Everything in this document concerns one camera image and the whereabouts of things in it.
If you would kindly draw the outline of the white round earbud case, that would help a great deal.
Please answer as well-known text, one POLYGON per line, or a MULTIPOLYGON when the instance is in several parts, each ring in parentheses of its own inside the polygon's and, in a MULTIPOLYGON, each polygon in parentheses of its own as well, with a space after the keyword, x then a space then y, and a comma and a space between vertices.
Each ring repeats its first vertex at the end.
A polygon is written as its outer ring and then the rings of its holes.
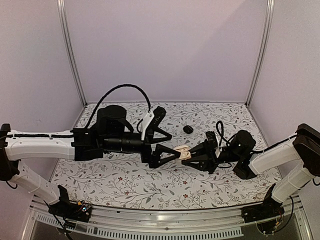
POLYGON ((191 148, 187 145, 180 145, 174 148, 175 151, 180 152, 180 157, 177 158, 178 160, 187 160, 190 159, 191 156, 191 148))

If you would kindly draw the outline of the black earbud charging case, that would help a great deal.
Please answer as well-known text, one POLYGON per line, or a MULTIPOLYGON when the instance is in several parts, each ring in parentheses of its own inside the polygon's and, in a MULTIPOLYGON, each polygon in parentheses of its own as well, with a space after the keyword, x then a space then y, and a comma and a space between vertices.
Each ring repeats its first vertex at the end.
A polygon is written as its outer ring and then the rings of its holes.
POLYGON ((183 131, 186 134, 192 134, 194 132, 194 129, 190 125, 186 125, 183 127, 183 131))

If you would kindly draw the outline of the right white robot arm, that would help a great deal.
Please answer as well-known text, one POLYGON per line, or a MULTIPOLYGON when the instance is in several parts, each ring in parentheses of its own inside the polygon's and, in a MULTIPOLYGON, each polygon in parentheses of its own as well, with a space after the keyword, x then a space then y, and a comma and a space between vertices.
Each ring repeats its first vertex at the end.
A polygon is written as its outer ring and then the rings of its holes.
POLYGON ((258 213, 269 218, 289 196, 320 175, 320 133, 302 123, 296 132, 264 150, 254 150, 256 141, 246 130, 234 134, 221 147, 213 131, 207 139, 192 149, 183 149, 181 163, 212 174, 218 165, 235 163, 233 172, 242 180, 249 180, 261 173, 291 161, 298 161, 287 176, 271 186, 258 213))

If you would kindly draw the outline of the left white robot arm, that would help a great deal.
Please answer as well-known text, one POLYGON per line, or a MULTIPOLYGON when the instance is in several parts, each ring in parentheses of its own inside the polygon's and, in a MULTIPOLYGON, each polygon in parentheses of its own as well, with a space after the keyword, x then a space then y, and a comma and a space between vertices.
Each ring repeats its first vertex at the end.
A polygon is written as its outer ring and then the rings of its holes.
POLYGON ((107 153, 138 153, 142 163, 156 169, 181 155, 161 145, 172 138, 159 128, 165 115, 166 110, 160 106, 148 111, 139 132, 134 131, 126 119, 126 109, 120 105, 97 110, 92 126, 57 133, 24 133, 4 123, 0 128, 0 179, 20 185, 54 206, 63 217, 70 217, 75 210, 68 191, 44 180, 19 161, 43 158, 90 161, 101 159, 107 153))

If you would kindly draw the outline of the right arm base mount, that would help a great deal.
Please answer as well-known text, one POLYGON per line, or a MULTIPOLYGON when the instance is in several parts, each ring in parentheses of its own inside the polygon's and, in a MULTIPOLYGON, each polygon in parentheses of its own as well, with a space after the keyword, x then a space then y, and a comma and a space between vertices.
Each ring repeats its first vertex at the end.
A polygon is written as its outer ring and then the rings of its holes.
POLYGON ((275 185, 276 184, 274 183, 268 189, 262 203, 241 208, 241 217, 244 219, 245 223, 273 218, 285 213, 283 204, 272 198, 272 191, 275 185))

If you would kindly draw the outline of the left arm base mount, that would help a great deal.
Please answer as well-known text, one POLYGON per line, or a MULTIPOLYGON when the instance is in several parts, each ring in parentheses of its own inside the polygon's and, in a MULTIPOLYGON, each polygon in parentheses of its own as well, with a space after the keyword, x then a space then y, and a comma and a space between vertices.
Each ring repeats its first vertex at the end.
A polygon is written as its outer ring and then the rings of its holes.
POLYGON ((52 215, 88 223, 92 215, 92 204, 81 200, 74 203, 69 199, 69 194, 66 188, 61 185, 57 186, 59 189, 58 202, 50 204, 48 212, 52 215))

